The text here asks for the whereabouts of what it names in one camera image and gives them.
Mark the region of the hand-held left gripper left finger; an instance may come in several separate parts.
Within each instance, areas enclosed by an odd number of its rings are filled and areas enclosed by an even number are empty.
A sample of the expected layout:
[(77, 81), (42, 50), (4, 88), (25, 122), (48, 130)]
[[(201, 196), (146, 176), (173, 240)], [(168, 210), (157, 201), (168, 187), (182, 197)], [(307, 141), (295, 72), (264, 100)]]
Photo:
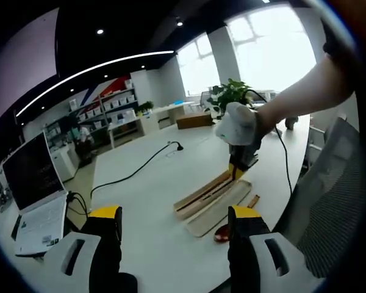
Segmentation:
[(99, 208), (47, 252), (48, 292), (109, 292), (121, 261), (122, 207)]

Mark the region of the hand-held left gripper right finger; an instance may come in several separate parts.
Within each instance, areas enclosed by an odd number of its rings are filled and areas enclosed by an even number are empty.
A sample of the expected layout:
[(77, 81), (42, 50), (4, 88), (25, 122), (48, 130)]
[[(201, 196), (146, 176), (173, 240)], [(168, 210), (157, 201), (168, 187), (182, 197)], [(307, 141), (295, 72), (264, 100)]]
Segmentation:
[(296, 248), (252, 208), (228, 208), (231, 292), (295, 292)]

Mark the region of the person's right hand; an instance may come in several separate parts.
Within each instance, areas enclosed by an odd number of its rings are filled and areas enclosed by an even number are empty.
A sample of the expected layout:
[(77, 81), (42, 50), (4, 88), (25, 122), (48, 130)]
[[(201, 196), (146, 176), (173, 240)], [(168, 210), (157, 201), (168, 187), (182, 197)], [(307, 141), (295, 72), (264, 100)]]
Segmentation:
[(260, 145), (262, 138), (275, 127), (276, 123), (259, 111), (232, 102), (227, 104), (215, 135), (232, 146), (253, 146)]

